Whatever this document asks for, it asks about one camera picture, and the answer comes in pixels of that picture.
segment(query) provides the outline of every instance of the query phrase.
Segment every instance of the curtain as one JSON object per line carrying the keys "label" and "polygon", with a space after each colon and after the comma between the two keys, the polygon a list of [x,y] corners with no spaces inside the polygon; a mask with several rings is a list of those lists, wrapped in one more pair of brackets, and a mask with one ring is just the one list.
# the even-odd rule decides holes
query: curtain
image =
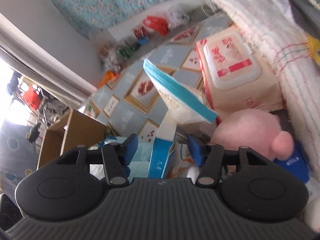
{"label": "curtain", "polygon": [[12,69],[39,84],[62,103],[71,108],[78,108],[90,95],[68,84],[54,73],[41,66],[35,59],[17,48],[6,38],[0,29],[0,58]]}

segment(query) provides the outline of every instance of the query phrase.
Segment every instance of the clutter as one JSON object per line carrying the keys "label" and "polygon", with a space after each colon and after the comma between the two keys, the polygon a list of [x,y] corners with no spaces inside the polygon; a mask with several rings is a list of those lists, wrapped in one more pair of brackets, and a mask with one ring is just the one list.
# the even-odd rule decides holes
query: clutter
{"label": "clutter", "polygon": [[283,108],[280,86],[270,65],[253,53],[236,27],[196,44],[205,95],[221,120],[236,111]]}
{"label": "clutter", "polygon": [[186,132],[193,132],[203,122],[211,124],[218,116],[203,104],[202,94],[199,91],[188,90],[148,59],[144,60],[143,69],[158,90],[173,119]]}
{"label": "clutter", "polygon": [[[137,145],[134,157],[128,165],[128,180],[133,178],[165,178],[170,167],[173,156],[176,152],[177,143],[174,142],[176,123],[172,116],[167,113],[162,121],[153,143],[140,141]],[[125,137],[114,139],[106,138],[98,143],[101,148],[109,143],[122,143]],[[101,179],[104,177],[102,165],[90,165],[91,174]]]}
{"label": "clutter", "polygon": [[293,153],[290,133],[281,130],[279,119],[258,109],[245,109],[223,120],[211,138],[228,150],[248,146],[273,161],[287,160]]}
{"label": "clutter", "polygon": [[157,17],[157,16],[147,16],[146,19],[142,21],[142,23],[157,32],[159,32],[162,36],[167,35],[168,29],[168,22],[165,18]]}
{"label": "clutter", "polygon": [[186,25],[190,17],[186,14],[179,5],[172,5],[166,10],[164,17],[168,21],[169,30],[173,30],[179,26]]}
{"label": "clutter", "polygon": [[122,41],[122,44],[118,46],[117,52],[123,59],[127,60],[132,57],[135,51],[148,42],[148,36],[140,38],[134,44],[129,44],[127,41]]}
{"label": "clutter", "polygon": [[[220,12],[197,25],[196,31],[190,38],[197,40],[198,34],[204,35],[203,32],[199,33],[200,30],[206,34],[206,30],[209,28],[207,26],[210,26],[210,29],[211,26],[215,26],[220,30],[225,28],[228,22],[226,14]],[[150,61],[159,66],[162,71],[172,75],[182,85],[186,85],[188,89],[195,88],[202,92],[203,80],[198,61],[196,68],[185,68],[184,65],[186,60],[197,57],[196,53],[191,50],[190,44],[173,45],[170,39],[167,40],[170,44],[160,46],[152,54],[150,53]],[[127,137],[131,133],[137,133],[140,140],[142,136],[143,139],[147,138],[147,134],[153,130],[155,131],[154,136],[156,135],[168,108],[162,97],[159,96],[157,89],[150,85],[151,80],[143,70],[143,60],[131,63],[132,61],[131,59],[121,73],[116,74],[105,86],[93,94],[92,100],[101,110],[97,115],[93,113],[93,116],[103,124],[112,124],[114,130],[119,131],[120,135]],[[199,98],[202,98],[200,101],[206,104],[206,99],[201,93],[199,93]],[[109,111],[108,106],[113,101],[115,104]],[[211,138],[214,126],[208,122],[204,123],[212,128],[210,132],[207,129],[203,131]],[[195,128],[201,130],[202,126],[195,126]],[[180,128],[179,133],[187,134]]]}
{"label": "clutter", "polygon": [[115,48],[110,49],[108,51],[108,55],[103,60],[102,67],[105,70],[105,73],[100,83],[98,84],[98,89],[103,85],[106,85],[113,78],[116,78],[122,71],[124,65],[124,59],[121,57],[119,52],[116,51]]}

